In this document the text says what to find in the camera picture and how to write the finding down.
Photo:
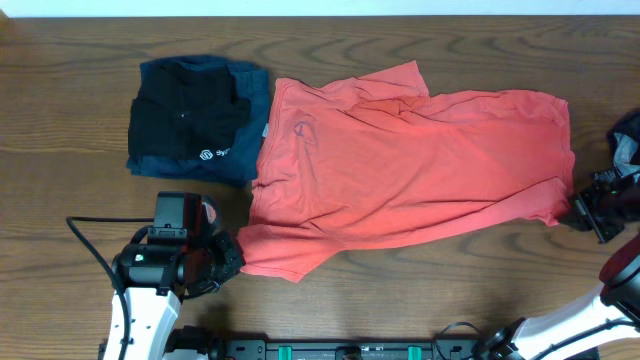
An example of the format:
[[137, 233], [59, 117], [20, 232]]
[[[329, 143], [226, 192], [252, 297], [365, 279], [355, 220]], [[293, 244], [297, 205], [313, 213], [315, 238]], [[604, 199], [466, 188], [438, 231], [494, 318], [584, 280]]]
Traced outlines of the black patterned garment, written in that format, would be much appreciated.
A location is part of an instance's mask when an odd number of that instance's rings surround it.
[[594, 172], [595, 181], [613, 183], [618, 180], [639, 185], [639, 109], [625, 114], [607, 133], [612, 167]]

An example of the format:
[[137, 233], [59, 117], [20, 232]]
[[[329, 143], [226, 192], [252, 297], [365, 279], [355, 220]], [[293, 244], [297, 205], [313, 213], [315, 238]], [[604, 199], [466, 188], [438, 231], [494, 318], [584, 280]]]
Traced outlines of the red t-shirt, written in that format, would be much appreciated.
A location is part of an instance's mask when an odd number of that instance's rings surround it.
[[344, 251], [553, 226], [574, 161], [568, 105], [544, 92], [434, 96], [414, 62], [320, 88], [281, 78], [238, 235], [244, 272], [297, 282]]

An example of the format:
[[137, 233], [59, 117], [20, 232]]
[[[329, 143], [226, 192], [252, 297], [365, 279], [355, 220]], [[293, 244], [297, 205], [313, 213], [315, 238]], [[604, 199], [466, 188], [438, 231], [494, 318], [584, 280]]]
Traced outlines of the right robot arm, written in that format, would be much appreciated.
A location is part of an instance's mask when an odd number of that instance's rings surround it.
[[[601, 244], [639, 220], [639, 173], [592, 185], [569, 199], [560, 223], [592, 231]], [[639, 336], [639, 238], [605, 263], [586, 295], [540, 317], [521, 318], [480, 343], [486, 359], [569, 359], [602, 344]]]

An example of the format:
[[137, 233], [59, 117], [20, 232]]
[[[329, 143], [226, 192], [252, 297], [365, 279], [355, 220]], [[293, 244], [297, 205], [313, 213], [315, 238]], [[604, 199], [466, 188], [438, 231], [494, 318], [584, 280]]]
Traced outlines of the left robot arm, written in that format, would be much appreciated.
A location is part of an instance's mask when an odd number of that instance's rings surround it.
[[153, 223], [115, 256], [110, 333], [102, 359], [225, 359], [224, 341], [201, 327], [176, 328], [187, 300], [217, 292], [245, 265], [220, 227], [212, 198], [161, 192]]

